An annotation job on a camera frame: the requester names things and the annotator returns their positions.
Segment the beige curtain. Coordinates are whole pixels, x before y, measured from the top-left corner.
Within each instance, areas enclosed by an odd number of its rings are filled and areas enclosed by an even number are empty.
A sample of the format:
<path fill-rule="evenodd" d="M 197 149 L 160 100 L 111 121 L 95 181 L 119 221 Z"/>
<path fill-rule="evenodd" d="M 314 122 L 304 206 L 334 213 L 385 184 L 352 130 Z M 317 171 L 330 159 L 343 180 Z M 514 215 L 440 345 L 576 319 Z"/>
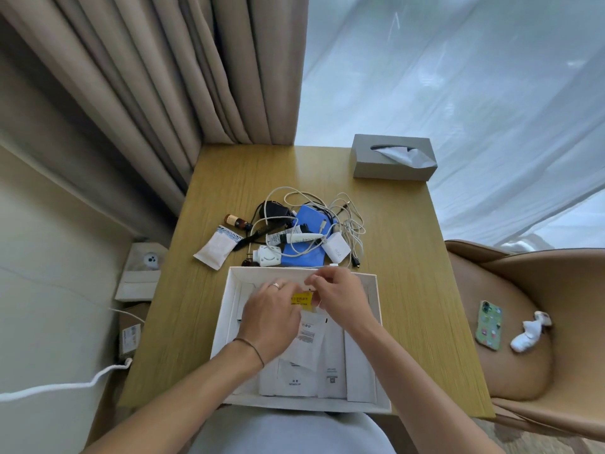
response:
<path fill-rule="evenodd" d="M 204 144 L 294 144 L 309 0 L 0 0 L 176 215 Z"/>

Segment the sheer white curtain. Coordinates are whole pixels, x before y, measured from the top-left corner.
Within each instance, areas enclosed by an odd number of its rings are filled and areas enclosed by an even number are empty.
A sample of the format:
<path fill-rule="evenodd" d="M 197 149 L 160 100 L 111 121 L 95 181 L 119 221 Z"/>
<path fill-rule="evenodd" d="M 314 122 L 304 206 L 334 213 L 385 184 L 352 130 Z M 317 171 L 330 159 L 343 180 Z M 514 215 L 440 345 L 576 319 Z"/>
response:
<path fill-rule="evenodd" d="M 605 0 L 309 0 L 296 144 L 429 138 L 445 239 L 605 248 Z"/>

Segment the black comb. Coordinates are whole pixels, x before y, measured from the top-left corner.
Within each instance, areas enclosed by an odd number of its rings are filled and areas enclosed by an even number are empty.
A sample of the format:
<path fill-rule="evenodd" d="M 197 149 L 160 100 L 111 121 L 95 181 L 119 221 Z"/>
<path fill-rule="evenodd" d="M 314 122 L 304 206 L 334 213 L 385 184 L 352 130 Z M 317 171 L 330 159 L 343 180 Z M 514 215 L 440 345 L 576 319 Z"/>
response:
<path fill-rule="evenodd" d="M 250 236 L 247 236 L 240 240 L 232 249 L 232 252 L 238 252 L 242 250 L 244 247 L 249 246 L 251 244 L 265 244 L 266 236 L 270 233 L 270 231 L 266 228 L 260 229 Z"/>

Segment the white paper bag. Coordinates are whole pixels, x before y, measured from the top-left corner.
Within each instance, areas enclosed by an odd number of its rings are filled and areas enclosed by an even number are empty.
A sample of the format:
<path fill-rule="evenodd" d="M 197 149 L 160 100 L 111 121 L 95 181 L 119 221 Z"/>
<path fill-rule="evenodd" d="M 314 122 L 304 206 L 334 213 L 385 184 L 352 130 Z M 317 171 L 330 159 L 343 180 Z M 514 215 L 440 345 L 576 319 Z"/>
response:
<path fill-rule="evenodd" d="M 120 303 L 152 301 L 167 254 L 168 249 L 160 243 L 133 243 L 114 300 Z"/>

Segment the wide white flat packet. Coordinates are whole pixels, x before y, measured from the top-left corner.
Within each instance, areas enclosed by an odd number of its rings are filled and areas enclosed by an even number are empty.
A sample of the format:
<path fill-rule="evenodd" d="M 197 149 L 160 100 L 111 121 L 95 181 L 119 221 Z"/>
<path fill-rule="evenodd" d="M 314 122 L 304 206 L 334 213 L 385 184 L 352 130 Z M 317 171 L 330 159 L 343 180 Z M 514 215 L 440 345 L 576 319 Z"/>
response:
<path fill-rule="evenodd" d="M 277 358 L 261 371 L 259 394 L 266 397 L 317 397 L 317 374 Z"/>

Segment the brown cardboard box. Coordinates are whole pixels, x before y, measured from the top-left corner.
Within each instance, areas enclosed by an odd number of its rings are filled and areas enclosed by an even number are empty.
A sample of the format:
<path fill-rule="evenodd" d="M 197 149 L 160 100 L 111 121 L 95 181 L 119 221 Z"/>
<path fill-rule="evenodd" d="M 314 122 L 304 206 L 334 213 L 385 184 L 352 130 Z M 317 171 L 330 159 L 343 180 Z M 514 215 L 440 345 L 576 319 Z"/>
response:
<path fill-rule="evenodd" d="M 140 345 L 141 334 L 151 303 L 138 303 L 124 307 L 118 313 L 118 357 L 132 358 Z"/>

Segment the black power adapter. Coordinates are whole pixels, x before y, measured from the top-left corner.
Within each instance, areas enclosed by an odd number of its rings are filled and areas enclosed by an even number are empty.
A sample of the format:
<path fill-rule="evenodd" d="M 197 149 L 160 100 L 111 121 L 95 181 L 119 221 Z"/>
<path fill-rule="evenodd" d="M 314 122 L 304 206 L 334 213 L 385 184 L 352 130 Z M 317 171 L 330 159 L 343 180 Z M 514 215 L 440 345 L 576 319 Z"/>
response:
<path fill-rule="evenodd" d="M 266 200 L 260 205 L 259 217 L 267 223 L 283 223 L 295 218 L 295 214 L 279 202 Z"/>

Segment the person's left hand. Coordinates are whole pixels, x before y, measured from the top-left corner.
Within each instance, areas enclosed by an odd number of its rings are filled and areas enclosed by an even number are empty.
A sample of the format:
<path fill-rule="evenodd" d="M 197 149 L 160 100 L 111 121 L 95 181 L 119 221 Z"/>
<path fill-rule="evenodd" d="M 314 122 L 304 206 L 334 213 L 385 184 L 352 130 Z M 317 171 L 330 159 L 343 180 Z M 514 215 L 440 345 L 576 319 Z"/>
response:
<path fill-rule="evenodd" d="M 238 335 L 256 345 L 266 365 L 280 356 L 295 339 L 301 306 L 272 307 L 262 301 L 262 284 L 243 308 Z"/>

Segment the person's grey shirt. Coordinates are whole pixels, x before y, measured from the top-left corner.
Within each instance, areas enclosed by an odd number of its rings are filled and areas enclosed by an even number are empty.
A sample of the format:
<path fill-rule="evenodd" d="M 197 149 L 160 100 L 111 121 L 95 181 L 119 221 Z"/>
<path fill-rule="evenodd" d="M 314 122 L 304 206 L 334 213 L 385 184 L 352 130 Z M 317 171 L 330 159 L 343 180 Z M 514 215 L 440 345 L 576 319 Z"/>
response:
<path fill-rule="evenodd" d="M 229 405 L 203 425 L 187 454 L 396 454 L 364 413 Z"/>

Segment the white cosmetic tube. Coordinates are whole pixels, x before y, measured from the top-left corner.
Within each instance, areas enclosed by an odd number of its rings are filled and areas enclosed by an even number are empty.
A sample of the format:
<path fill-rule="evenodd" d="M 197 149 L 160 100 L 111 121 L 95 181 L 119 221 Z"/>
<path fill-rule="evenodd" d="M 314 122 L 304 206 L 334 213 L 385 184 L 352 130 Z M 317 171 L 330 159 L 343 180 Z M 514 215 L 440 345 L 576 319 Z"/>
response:
<path fill-rule="evenodd" d="M 274 234 L 269 234 L 266 237 L 266 244 L 268 246 L 279 246 L 285 244 L 294 244 L 294 243 L 305 243 L 305 242 L 321 242 L 326 238 L 324 234 L 321 233 L 303 233 L 297 232 L 300 230 L 299 228 L 291 228 L 287 230 L 282 230 L 281 232 L 277 232 Z"/>

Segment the white tissue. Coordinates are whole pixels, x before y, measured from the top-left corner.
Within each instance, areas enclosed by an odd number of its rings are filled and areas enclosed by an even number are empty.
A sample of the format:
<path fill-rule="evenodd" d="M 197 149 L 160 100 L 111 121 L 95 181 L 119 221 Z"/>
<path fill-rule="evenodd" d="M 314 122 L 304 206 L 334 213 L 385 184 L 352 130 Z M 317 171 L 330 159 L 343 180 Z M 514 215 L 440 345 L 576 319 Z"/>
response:
<path fill-rule="evenodd" d="M 400 145 L 373 145 L 370 149 L 413 169 L 437 167 L 437 162 L 418 148 Z"/>

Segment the thin black wrist band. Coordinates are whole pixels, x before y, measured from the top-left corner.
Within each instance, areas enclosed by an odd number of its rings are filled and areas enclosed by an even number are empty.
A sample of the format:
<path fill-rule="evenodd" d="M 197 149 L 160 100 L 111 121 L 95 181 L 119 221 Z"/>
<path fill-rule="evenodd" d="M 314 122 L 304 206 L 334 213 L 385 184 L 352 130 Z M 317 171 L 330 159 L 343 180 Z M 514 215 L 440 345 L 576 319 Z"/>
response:
<path fill-rule="evenodd" d="M 266 362 L 263 359 L 263 356 L 259 352 L 259 350 L 256 347 L 256 345 L 254 345 L 253 343 L 251 343 L 246 338 L 241 338 L 241 337 L 236 337 L 235 339 L 232 340 L 232 343 L 245 344 L 247 347 L 249 347 L 252 351 L 254 351 L 254 354 L 255 354 L 256 358 L 258 359 L 258 362 L 261 364 L 259 369 L 265 368 Z"/>

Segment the grey tissue box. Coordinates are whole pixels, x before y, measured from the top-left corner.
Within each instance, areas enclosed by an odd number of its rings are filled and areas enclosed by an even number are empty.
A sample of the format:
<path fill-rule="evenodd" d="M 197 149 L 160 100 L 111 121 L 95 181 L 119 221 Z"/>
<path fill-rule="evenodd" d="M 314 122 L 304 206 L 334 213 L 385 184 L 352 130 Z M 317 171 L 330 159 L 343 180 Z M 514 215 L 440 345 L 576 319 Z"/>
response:
<path fill-rule="evenodd" d="M 429 138 L 356 134 L 350 156 L 354 177 L 427 182 L 437 170 L 437 167 L 413 169 L 371 150 L 371 146 L 383 144 L 418 148 L 436 160 Z"/>

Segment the white printed label sachet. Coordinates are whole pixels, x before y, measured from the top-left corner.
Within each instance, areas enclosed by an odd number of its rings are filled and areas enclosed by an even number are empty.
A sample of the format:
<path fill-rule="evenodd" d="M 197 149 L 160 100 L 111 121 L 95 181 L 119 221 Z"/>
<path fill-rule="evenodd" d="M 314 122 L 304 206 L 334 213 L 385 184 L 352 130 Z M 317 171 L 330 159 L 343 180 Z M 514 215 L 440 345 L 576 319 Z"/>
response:
<path fill-rule="evenodd" d="M 327 321 L 326 315 L 301 311 L 298 333 L 283 353 L 283 359 L 315 372 L 326 334 Z"/>

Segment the blue pouch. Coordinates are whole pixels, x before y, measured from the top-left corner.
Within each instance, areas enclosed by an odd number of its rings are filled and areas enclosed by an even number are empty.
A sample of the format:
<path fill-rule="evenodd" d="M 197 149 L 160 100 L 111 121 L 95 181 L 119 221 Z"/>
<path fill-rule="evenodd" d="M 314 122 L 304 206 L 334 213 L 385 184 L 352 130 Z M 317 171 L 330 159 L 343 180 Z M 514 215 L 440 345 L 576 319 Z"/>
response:
<path fill-rule="evenodd" d="M 333 221 L 315 208 L 303 205 L 297 212 L 298 225 L 306 224 L 310 233 L 330 236 Z M 320 267 L 324 265 L 326 253 L 321 246 L 312 242 L 285 244 L 282 251 L 283 267 Z"/>

